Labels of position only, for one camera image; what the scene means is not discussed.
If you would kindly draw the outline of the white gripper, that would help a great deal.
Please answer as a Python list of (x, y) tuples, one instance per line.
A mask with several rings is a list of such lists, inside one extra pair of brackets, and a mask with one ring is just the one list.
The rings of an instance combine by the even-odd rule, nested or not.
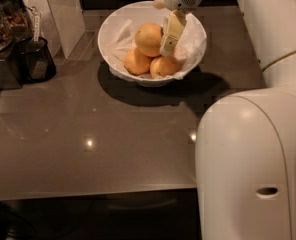
[(194, 11), (203, 0), (154, 0), (153, 7), (160, 10), (165, 6), (172, 12), (164, 18), (160, 54), (170, 56), (183, 34), (186, 14)]

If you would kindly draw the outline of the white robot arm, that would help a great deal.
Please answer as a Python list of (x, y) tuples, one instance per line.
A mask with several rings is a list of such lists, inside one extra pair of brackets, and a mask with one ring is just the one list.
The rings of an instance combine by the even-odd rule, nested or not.
[(265, 88), (203, 115), (195, 144), (202, 240), (296, 240), (296, 0), (237, 0)]

